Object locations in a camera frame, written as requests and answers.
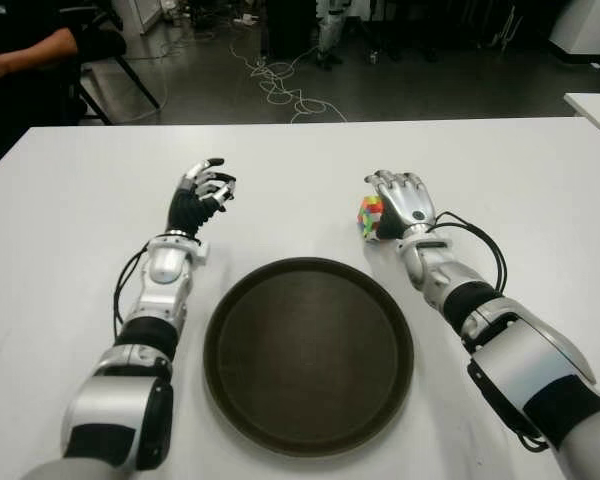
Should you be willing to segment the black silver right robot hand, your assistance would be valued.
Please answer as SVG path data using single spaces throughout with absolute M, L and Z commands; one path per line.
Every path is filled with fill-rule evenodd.
M 379 240 L 399 240 L 426 232 L 436 223 L 436 212 L 423 181 L 413 173 L 377 170 L 365 177 L 380 197 L 383 212 L 375 235 Z

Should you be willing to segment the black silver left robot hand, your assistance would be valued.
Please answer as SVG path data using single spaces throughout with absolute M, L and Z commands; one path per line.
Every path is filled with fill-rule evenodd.
M 183 174 L 169 206 L 167 233 L 194 238 L 216 212 L 225 211 L 224 204 L 234 198 L 236 178 L 217 170 L 224 162 L 203 160 Z

